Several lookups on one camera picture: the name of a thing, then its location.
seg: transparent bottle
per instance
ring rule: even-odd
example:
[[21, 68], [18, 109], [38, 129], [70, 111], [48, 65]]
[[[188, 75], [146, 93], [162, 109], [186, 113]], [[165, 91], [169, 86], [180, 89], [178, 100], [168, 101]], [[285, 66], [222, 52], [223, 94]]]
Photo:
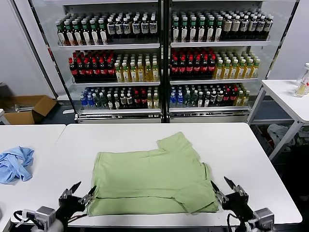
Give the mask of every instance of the transparent bottle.
[[303, 97], [309, 91], [309, 63], [305, 64], [306, 72], [303, 76], [303, 79], [299, 83], [297, 90], [295, 91], [295, 96], [298, 98]]

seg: white side table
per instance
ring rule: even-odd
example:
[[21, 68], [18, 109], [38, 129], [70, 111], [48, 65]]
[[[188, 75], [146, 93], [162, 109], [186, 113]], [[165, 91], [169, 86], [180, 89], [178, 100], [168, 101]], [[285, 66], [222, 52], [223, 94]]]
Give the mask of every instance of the white side table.
[[294, 120], [294, 123], [284, 135], [274, 151], [270, 154], [271, 161], [284, 149], [284, 145], [290, 142], [302, 126], [309, 125], [309, 96], [298, 98], [294, 96], [297, 84], [296, 80], [262, 80], [263, 86], [253, 105], [247, 123], [250, 125], [256, 115], [266, 92], [285, 112]]

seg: white wall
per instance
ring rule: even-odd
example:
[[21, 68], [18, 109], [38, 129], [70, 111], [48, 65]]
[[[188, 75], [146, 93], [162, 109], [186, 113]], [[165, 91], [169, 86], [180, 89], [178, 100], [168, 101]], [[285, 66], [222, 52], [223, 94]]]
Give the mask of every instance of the white wall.
[[309, 1], [301, 0], [292, 20], [269, 79], [298, 79], [305, 73], [309, 62]]
[[8, 0], [0, 1], [0, 82], [14, 95], [54, 95]]

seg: cardboard box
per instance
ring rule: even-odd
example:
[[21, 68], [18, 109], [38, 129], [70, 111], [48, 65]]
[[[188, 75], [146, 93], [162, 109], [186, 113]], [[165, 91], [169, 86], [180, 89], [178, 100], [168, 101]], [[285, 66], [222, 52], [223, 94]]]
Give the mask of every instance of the cardboard box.
[[35, 124], [43, 120], [44, 117], [56, 105], [53, 100], [45, 95], [38, 96], [18, 96], [0, 99], [0, 108], [8, 109], [14, 107], [15, 104], [32, 105], [33, 110], [26, 112], [4, 113], [4, 117], [13, 125]]

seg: green t-shirt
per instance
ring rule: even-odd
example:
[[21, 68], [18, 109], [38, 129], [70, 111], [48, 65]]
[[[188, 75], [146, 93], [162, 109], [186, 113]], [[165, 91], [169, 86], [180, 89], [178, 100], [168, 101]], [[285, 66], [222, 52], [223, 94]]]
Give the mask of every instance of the green t-shirt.
[[157, 144], [151, 151], [98, 153], [90, 216], [218, 211], [209, 169], [183, 133]]

